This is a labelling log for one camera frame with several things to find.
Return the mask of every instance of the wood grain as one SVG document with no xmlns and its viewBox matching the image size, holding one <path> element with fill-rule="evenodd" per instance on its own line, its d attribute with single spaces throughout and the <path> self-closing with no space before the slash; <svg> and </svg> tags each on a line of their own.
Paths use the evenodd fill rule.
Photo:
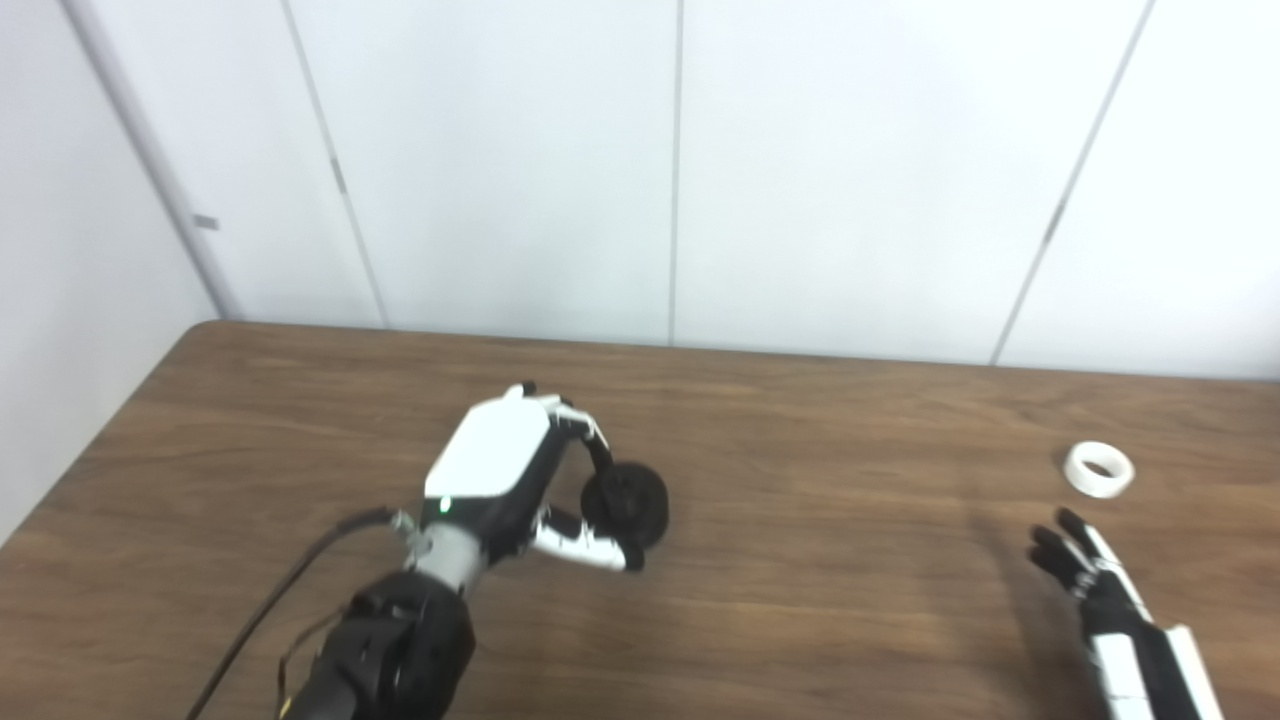
<svg viewBox="0 0 1280 720">
<path fill-rule="evenodd" d="M 1062 503 L 1194 628 L 1228 717 L 1280 716 L 1277 386 L 210 323 L 0 550 L 0 717 L 182 716 L 306 543 L 416 510 L 465 410 L 526 378 L 663 473 L 671 530 L 640 575 L 499 565 L 451 717 L 1102 717 L 1023 559 Z M 1085 438 L 1134 459 L 1119 500 L 1059 475 Z M 278 653 L 401 552 L 321 559 L 207 717 L 266 717 Z"/>
</svg>

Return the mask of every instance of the white wall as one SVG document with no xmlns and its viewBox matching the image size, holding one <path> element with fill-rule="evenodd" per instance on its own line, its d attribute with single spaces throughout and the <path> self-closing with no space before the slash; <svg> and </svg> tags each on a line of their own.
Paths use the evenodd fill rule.
<svg viewBox="0 0 1280 720">
<path fill-rule="evenodd" d="M 275 0 L 72 0 L 114 82 L 219 229 L 191 232 L 236 318 L 381 327 Z"/>
<path fill-rule="evenodd" d="M 1001 364 L 1280 378 L 1277 37 L 1156 3 Z"/>
<path fill-rule="evenodd" d="M 675 0 L 293 13 L 392 327 L 667 342 Z"/>
<path fill-rule="evenodd" d="M 986 363 L 1142 0 L 686 0 L 675 340 Z"/>
<path fill-rule="evenodd" d="M 63 10 L 0 14 L 3 541 L 212 307 Z"/>
<path fill-rule="evenodd" d="M 1280 378 L 1262 0 L 1155 3 L 1020 314 L 1148 0 L 68 1 L 237 316 Z"/>
</svg>

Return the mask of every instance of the robotic hand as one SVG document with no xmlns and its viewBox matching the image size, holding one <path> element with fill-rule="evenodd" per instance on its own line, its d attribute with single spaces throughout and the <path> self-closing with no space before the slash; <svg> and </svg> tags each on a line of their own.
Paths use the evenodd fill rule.
<svg viewBox="0 0 1280 720">
<path fill-rule="evenodd" d="M 1037 525 L 1029 557 L 1079 601 L 1084 644 L 1112 720 L 1221 720 L 1190 628 L 1152 623 L 1093 525 L 1065 507 L 1057 524 L 1070 539 Z"/>
<path fill-rule="evenodd" d="M 484 571 L 532 547 L 609 570 L 640 570 L 667 528 L 662 479 L 614 464 L 595 420 L 532 383 L 475 405 L 426 475 L 421 518 L 401 516 L 404 570 L 356 593 L 282 720 L 440 717 L 475 650 L 466 598 Z M 543 502 L 566 446 L 595 466 L 582 515 Z"/>
</svg>

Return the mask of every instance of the black cable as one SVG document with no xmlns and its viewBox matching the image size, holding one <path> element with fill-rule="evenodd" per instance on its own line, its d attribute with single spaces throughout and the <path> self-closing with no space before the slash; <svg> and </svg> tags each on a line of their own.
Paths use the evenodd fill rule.
<svg viewBox="0 0 1280 720">
<path fill-rule="evenodd" d="M 262 619 L 266 618 L 266 614 L 271 611 L 271 607 L 280 601 L 284 593 L 288 592 L 298 578 L 302 577 L 302 573 L 306 571 L 307 566 L 310 566 L 311 562 L 320 556 L 320 553 L 328 550 L 329 546 L 338 539 L 342 539 L 356 530 L 390 524 L 396 515 L 397 511 L 389 507 L 376 507 L 374 510 L 356 512 L 355 515 L 340 520 L 329 532 L 320 536 L 317 541 L 311 543 L 306 552 L 302 553 L 302 557 L 293 564 L 293 568 L 289 568 L 289 571 L 284 575 L 284 578 L 275 585 L 275 588 L 271 589 L 266 598 L 262 600 L 262 602 L 257 606 L 257 610 L 250 615 L 248 621 L 244 623 L 244 626 L 241 628 L 236 639 L 232 641 L 232 644 L 227 648 L 221 661 L 218 662 L 218 667 L 214 669 L 214 674 L 209 676 L 209 682 L 205 683 L 205 689 L 200 691 L 200 696 L 196 698 L 196 702 L 193 702 L 191 705 L 191 710 L 187 711 L 187 720 L 196 720 L 200 717 L 200 714 L 205 710 L 205 705 L 209 703 L 209 698 L 214 696 L 214 691 L 218 689 L 218 684 L 223 682 L 223 675 L 225 675 L 227 670 L 230 669 L 232 662 L 236 661 L 236 656 L 239 655 L 241 648 L 243 648 L 244 643 L 248 642 L 250 635 L 253 634 L 253 630 L 256 630 Z"/>
</svg>

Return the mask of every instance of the white tape roll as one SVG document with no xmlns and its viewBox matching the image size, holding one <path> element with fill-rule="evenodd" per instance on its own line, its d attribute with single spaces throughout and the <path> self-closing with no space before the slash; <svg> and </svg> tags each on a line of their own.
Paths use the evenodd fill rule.
<svg viewBox="0 0 1280 720">
<path fill-rule="evenodd" d="M 1102 471 L 1094 470 L 1093 465 Z M 1078 442 L 1066 454 L 1062 474 L 1075 489 L 1091 497 L 1115 497 L 1133 482 L 1129 457 L 1105 442 Z"/>
</svg>

